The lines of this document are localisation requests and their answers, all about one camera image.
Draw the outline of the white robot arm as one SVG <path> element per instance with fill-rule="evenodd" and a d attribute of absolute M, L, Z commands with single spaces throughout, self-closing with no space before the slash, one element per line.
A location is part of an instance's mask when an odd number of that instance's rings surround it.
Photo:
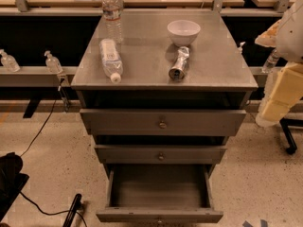
<path fill-rule="evenodd" d="M 274 47 L 287 63 L 271 73 L 265 84 L 256 123 L 261 127 L 277 124 L 303 97 L 303 0 L 296 0 L 282 18 L 258 35 L 255 43 Z"/>

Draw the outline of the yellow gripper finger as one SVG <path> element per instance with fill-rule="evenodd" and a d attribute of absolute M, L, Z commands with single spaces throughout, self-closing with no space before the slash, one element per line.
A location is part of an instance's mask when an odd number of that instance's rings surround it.
<path fill-rule="evenodd" d="M 261 127 L 277 124 L 303 97 L 303 64 L 288 62 L 269 74 L 256 123 Z"/>

